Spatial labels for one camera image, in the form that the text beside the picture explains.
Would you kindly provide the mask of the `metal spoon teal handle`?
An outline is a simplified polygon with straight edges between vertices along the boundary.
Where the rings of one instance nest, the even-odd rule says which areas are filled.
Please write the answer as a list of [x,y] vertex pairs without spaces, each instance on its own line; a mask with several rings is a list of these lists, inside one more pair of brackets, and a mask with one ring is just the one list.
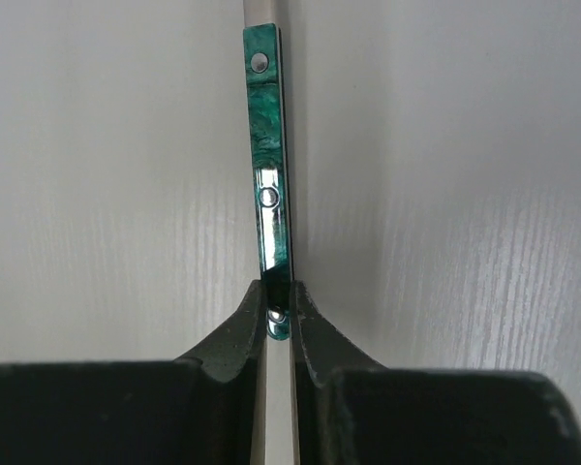
[[267,331],[290,336],[294,277],[286,141],[282,35],[276,1],[243,2],[243,51],[260,261],[267,291]]

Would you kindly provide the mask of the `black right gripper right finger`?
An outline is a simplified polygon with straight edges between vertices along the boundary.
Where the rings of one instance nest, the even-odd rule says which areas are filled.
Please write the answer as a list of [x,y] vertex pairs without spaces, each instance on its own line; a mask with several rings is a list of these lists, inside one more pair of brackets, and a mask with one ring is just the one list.
[[530,371],[388,368],[290,286],[298,464],[580,464],[581,428]]

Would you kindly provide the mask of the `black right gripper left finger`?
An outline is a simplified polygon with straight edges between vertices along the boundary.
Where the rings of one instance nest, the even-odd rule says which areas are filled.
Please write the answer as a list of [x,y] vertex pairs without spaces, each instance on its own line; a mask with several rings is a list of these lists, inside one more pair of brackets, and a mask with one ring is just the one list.
[[0,464],[261,464],[265,303],[171,360],[0,363]]

